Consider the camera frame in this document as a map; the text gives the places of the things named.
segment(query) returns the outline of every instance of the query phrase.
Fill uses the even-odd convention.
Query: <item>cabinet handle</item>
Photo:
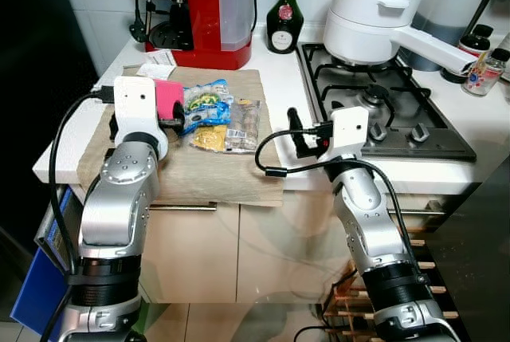
[[[152,204],[151,210],[184,210],[193,212],[214,212],[217,209],[217,203],[209,202],[207,205],[165,205],[165,204]]]
[[[401,209],[402,216],[446,216],[446,211],[437,200],[430,200],[425,209]],[[395,215],[395,209],[388,209],[390,215]]]
[[[402,216],[446,216],[446,212],[443,210],[427,210],[427,209],[401,209]],[[388,213],[391,215],[396,214],[395,209],[388,209]]]

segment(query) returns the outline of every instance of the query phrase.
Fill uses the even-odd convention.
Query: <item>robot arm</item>
[[[358,161],[366,141],[368,112],[360,107],[337,109],[331,113],[330,121],[311,130],[303,130],[294,108],[289,109],[288,117],[291,129],[281,135],[292,135],[298,157],[315,155],[319,160],[316,166],[324,167],[332,183],[335,212],[373,304],[379,337],[388,342],[460,342],[444,320],[427,286],[426,275],[419,272],[412,251],[388,214],[386,196],[376,187],[371,174],[382,172]],[[309,148],[302,133],[315,133],[317,147]],[[259,155],[260,148],[256,161],[261,167]],[[303,170],[262,169],[266,175],[280,177]]]
[[[84,203],[78,271],[58,342],[144,342],[138,320],[141,255],[149,206],[159,193],[158,160],[167,138],[158,126],[154,81],[118,77],[116,149]]]

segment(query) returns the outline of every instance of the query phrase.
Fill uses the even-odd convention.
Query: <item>green bottle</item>
[[[268,48],[274,53],[291,53],[303,27],[303,14],[296,0],[279,0],[268,12]]]

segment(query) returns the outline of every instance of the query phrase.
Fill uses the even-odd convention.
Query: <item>small bottle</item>
[[[303,14],[296,0],[279,0],[266,17],[268,48],[274,53],[291,53],[303,27]]]
[[[510,52],[506,49],[494,49],[492,53],[479,60],[471,69],[468,80],[462,88],[474,96],[485,96],[498,81],[506,67],[506,61],[510,59]]]
[[[506,34],[503,41],[501,41],[500,45],[498,45],[497,48],[506,49],[507,51],[510,51],[510,33]],[[507,68],[504,69],[503,75],[501,75],[501,79],[510,81],[510,62],[507,62]]]
[[[485,54],[491,47],[488,37],[491,36],[492,27],[476,25],[472,33],[461,38],[458,48],[483,60]],[[462,84],[468,80],[467,75],[455,73],[451,69],[441,69],[441,76],[452,83]]]

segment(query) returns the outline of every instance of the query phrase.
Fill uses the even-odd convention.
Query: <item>stove knob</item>
[[[423,143],[430,136],[429,130],[423,123],[418,123],[411,131],[411,139],[417,143]]]
[[[370,137],[375,141],[383,141],[386,136],[388,136],[388,131],[379,125],[379,123],[375,123],[370,128]]]

